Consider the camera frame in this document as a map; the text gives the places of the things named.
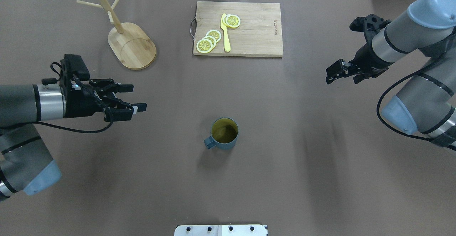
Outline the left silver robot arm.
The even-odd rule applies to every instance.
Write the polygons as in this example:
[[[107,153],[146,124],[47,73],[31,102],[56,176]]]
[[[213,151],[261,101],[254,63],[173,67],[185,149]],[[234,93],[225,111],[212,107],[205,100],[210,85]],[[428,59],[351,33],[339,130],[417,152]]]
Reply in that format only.
[[[90,117],[104,113],[111,126],[129,121],[144,112],[146,103],[127,103],[116,97],[132,92],[131,84],[112,79],[45,79],[41,84],[1,86],[1,201],[20,191],[37,194],[58,182],[62,176],[36,125],[56,129],[48,120]]]

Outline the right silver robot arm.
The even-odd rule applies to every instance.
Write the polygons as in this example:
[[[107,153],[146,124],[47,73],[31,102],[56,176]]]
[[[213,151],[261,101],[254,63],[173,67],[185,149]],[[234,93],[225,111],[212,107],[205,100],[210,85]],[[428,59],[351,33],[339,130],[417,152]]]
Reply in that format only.
[[[350,30],[363,45],[347,62],[326,69],[326,83],[353,77],[355,84],[379,77],[407,54],[419,50],[429,60],[383,92],[378,119],[393,132],[455,150],[455,0],[416,0],[399,17],[358,17]]]

